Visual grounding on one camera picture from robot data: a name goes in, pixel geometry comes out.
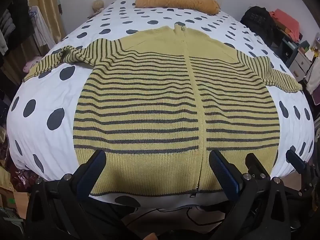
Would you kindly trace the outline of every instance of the red cloth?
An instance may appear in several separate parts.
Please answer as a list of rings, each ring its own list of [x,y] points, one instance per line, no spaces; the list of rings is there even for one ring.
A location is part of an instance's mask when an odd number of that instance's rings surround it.
[[[270,15],[273,19],[277,20],[283,24],[286,28],[290,30],[288,35],[293,41],[299,40],[300,27],[299,22],[293,19],[290,15],[286,14],[284,11],[277,9],[274,12],[270,12]]]

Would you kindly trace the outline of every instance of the polka dot bedding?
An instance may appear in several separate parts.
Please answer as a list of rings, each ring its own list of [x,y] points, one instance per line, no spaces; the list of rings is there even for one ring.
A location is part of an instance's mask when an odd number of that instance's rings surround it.
[[[142,9],[135,8],[135,0],[115,1],[70,33],[48,54],[57,53],[66,45],[80,49],[99,38],[115,40],[166,25],[174,28],[176,23],[206,33],[248,56],[267,55],[271,59],[272,68],[292,76],[259,36],[224,12],[212,16],[189,9]],[[10,153],[19,169],[31,169],[47,180],[60,179],[65,173],[73,173],[77,169],[73,118],[81,90],[91,71],[84,63],[63,63],[21,85],[7,118]],[[271,176],[282,177],[293,170],[285,160],[289,148],[295,149],[303,160],[311,157],[314,125],[307,100],[301,91],[285,93],[277,87],[267,88],[276,105],[280,122],[280,143]],[[205,194],[197,194],[197,198],[166,196],[170,200],[165,206],[170,208],[191,202],[208,204]],[[223,200],[221,192],[214,194],[215,201]],[[95,198],[122,203],[119,200],[127,199],[124,195],[117,193]],[[145,198],[148,197],[137,196],[130,201],[141,202]]]

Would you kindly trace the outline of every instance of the black pants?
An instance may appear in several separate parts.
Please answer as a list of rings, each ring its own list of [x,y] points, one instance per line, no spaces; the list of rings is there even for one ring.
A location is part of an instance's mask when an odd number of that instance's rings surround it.
[[[92,226],[106,239],[140,240],[121,221],[124,216],[134,212],[133,207],[105,203],[90,197],[81,202],[81,207],[88,215]]]

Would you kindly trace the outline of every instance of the knit fabric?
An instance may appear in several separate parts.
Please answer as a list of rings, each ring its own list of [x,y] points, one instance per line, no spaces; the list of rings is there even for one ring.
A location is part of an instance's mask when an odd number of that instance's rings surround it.
[[[92,195],[219,190],[208,161],[215,148],[241,172],[250,152],[270,172],[280,129],[265,86],[301,90],[289,75],[272,69],[268,57],[248,57],[179,25],[98,39],[86,49],[66,46],[25,80],[60,62],[94,67],[73,127],[79,164],[96,149],[107,154]]]

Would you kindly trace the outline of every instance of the screw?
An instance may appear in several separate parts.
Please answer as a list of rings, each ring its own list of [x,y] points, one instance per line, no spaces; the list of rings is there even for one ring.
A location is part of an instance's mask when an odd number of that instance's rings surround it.
[[[42,182],[42,178],[38,178],[38,179],[36,179],[36,184],[40,184]]]
[[[251,177],[251,175],[249,173],[245,173],[245,174],[243,174],[243,178],[245,180],[250,180],[252,177]]]
[[[279,179],[278,177],[274,177],[273,178],[273,181],[276,183],[276,184],[279,184],[281,182],[281,179]]]
[[[65,175],[63,176],[63,179],[64,179],[64,180],[70,180],[71,177],[72,177],[72,175],[71,175],[70,173],[67,173],[67,174],[65,174]]]

